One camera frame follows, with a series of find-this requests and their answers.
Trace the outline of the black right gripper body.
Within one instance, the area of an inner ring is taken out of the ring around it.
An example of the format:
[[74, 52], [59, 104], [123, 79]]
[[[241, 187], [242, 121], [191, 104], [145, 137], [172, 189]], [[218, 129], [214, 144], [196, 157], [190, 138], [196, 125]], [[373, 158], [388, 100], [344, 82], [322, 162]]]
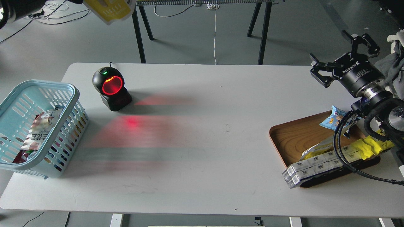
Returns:
[[368, 89], [376, 89], [374, 93], [385, 91], [381, 85], [382, 73], [372, 65], [365, 54], [345, 53], [334, 60], [340, 67], [333, 70], [333, 76], [355, 98], [366, 96], [372, 98]]

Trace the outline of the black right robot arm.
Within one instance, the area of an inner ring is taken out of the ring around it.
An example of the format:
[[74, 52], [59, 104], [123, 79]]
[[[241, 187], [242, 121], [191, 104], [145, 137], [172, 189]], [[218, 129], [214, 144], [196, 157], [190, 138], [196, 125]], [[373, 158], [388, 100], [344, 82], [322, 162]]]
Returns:
[[313, 53], [309, 54], [312, 60], [310, 73], [322, 86], [327, 88], [337, 80], [353, 97], [360, 98], [336, 127], [332, 138], [333, 149], [339, 161], [351, 172], [372, 180], [403, 185], [403, 181], [360, 171], [342, 155], [342, 128], [353, 116], [364, 119], [363, 127], [371, 137], [383, 142], [391, 141], [403, 153], [403, 100], [395, 98], [381, 85], [382, 73], [369, 62], [369, 58], [379, 55], [380, 47], [366, 33], [353, 37], [342, 30], [342, 36], [351, 44], [351, 50], [333, 62], [323, 63]]

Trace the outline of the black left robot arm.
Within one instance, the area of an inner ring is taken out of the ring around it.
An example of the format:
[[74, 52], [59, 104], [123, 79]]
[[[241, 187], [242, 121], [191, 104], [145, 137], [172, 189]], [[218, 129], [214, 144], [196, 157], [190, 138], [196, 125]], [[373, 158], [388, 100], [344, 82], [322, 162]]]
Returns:
[[1, 0], [1, 22], [0, 28], [7, 23], [13, 23], [24, 17], [48, 17], [56, 12], [57, 8], [52, 9], [46, 14], [43, 7], [46, 6], [46, 0]]

